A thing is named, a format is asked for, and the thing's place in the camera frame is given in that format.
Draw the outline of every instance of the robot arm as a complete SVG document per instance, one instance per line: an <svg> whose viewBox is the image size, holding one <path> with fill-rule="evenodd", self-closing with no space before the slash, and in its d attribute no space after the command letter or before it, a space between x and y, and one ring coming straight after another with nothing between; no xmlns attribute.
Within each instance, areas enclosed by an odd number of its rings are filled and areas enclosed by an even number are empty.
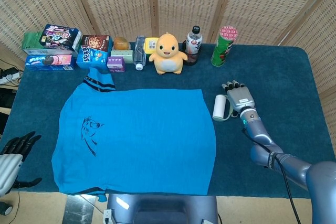
<svg viewBox="0 0 336 224"><path fill-rule="evenodd" d="M336 163L321 162L311 165L285 154L267 133L248 88L236 81L222 87L228 100L240 115L248 136L255 143L250 151L257 165L268 167L307 190L312 202L312 223L336 223Z"/></svg>
<svg viewBox="0 0 336 224"><path fill-rule="evenodd" d="M29 154L32 146L41 135L34 136L30 132L23 137L15 137L8 141L0 153L0 197L7 194L12 188L23 188L37 185L42 179L37 178L32 182L18 182L17 174Z"/></svg>

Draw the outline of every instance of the clear plastic container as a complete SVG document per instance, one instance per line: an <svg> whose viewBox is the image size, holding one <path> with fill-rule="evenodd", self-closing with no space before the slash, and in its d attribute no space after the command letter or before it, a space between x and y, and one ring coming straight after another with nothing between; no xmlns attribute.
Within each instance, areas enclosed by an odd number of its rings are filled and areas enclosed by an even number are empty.
<svg viewBox="0 0 336 224"><path fill-rule="evenodd" d="M135 50L133 54L133 64L136 70L142 70L146 65L146 54L144 52L144 43L146 37L137 36L135 42Z"/></svg>

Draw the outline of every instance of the yellow plush toy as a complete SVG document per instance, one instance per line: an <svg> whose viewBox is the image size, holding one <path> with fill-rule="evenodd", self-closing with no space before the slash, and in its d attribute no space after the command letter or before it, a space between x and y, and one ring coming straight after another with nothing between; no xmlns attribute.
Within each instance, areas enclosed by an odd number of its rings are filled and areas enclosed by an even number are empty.
<svg viewBox="0 0 336 224"><path fill-rule="evenodd" d="M183 60L188 57L185 53L178 50L176 38L166 33L162 35L155 46L155 53L149 57L149 61L154 61L158 74L173 72L180 74L183 67Z"/></svg>

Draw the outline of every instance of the blue tablecloth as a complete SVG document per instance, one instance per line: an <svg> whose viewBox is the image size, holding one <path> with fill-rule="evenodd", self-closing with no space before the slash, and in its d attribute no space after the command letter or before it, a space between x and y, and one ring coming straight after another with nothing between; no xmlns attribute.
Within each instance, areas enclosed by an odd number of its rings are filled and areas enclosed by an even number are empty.
<svg viewBox="0 0 336 224"><path fill-rule="evenodd" d="M210 62L214 45L204 44L198 63L184 66L181 75L159 76L153 63L142 71L126 65L114 73L117 90L138 88L201 89L212 113L215 96L224 93L223 82L237 80L249 87L266 129L282 149L310 163L334 160L307 54L297 47L234 45L221 67ZM27 190L57 191L51 155L58 135L59 113L88 70L25 70L9 116L2 148L7 140L36 131L43 137L35 144L19 173L19 180L42 177ZM249 159L252 143L241 133L240 119L214 122L217 153L209 195L286 197L281 175L256 166ZM294 197L308 197L291 186Z"/></svg>

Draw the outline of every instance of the wicker partition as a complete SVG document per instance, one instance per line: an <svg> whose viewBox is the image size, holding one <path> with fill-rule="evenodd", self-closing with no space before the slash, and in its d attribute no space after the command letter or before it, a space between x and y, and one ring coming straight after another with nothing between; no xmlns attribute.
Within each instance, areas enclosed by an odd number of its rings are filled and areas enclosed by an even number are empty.
<svg viewBox="0 0 336 224"><path fill-rule="evenodd" d="M170 32L184 41L194 25L199 25L203 40L207 41L220 0L158 0L160 35Z"/></svg>
<svg viewBox="0 0 336 224"><path fill-rule="evenodd" d="M149 0L82 0L94 20L95 31L112 38L135 41L137 35L151 36Z"/></svg>
<svg viewBox="0 0 336 224"><path fill-rule="evenodd" d="M220 26L235 26L239 44L274 45L307 1L229 0Z"/></svg>
<svg viewBox="0 0 336 224"><path fill-rule="evenodd" d="M309 56L336 150L336 0L321 0L285 45L301 47Z"/></svg>
<svg viewBox="0 0 336 224"><path fill-rule="evenodd" d="M324 117L328 125L331 143L336 153L336 98L322 103Z"/></svg>
<svg viewBox="0 0 336 224"><path fill-rule="evenodd" d="M90 23L81 13L75 0L0 0L0 42L21 60L23 33L41 30L46 23L78 27L90 32Z"/></svg>
<svg viewBox="0 0 336 224"><path fill-rule="evenodd" d="M319 93L336 86L336 0L323 0L286 45L307 52Z"/></svg>

